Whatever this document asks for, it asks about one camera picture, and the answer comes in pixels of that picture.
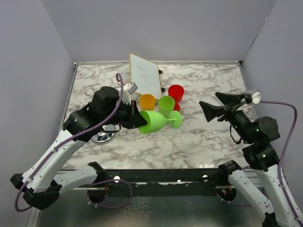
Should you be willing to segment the yellow wine glass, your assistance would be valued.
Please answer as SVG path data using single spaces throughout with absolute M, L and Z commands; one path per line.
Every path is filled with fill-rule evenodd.
M 142 111 L 153 111 L 156 105 L 156 99 L 151 94 L 141 95 L 139 98 L 139 106 Z

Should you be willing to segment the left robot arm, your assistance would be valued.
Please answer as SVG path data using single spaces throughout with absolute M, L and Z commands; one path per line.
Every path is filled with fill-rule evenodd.
M 146 125 L 136 101 L 131 95 L 137 89 L 127 83 L 120 89 L 104 86 L 94 93 L 90 103 L 70 114 L 57 138 L 43 156 L 26 172 L 14 174 L 10 181 L 29 208 L 44 210 L 50 207 L 61 194 L 78 186 L 91 184 L 101 186 L 109 174 L 97 163 L 90 162 L 73 173 L 59 175 L 67 160 L 98 133 L 114 135 L 122 128 L 135 129 Z

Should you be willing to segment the green wine glass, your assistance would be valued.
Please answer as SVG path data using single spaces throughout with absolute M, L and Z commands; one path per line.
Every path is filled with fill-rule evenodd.
M 138 128 L 141 134 L 153 133 L 161 130 L 169 124 L 172 128 L 177 129 L 182 125 L 182 116 L 178 111 L 172 111 L 168 117 L 157 111 L 141 111 L 141 116 L 147 121 L 147 124 Z
M 159 112 L 168 117 L 169 114 L 173 111 L 175 106 L 175 100 L 170 96 L 163 96 L 158 100 Z

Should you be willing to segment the red wine glass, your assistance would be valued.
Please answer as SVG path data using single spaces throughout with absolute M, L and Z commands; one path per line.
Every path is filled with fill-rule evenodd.
M 179 103 L 182 101 L 183 99 L 183 95 L 184 95 L 184 88 L 181 85 L 172 85 L 169 87 L 168 89 L 168 95 L 170 97 L 172 97 L 175 101 L 175 106 L 174 106 L 174 111 L 180 111 L 180 105 Z

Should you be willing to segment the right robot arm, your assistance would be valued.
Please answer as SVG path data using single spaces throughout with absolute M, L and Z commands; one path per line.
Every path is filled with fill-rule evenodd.
M 242 94 L 217 92 L 222 106 L 214 106 L 200 101 L 208 122 L 217 118 L 227 121 L 248 146 L 243 148 L 243 156 L 263 184 L 263 194 L 245 175 L 235 162 L 229 161 L 219 166 L 217 179 L 223 185 L 231 184 L 254 208 L 264 227 L 301 227 L 303 213 L 297 206 L 282 171 L 282 157 L 279 157 L 271 142 L 280 138 L 276 119 L 264 116 L 251 121 L 240 110 L 245 104 L 258 105 L 261 94 L 257 89 Z

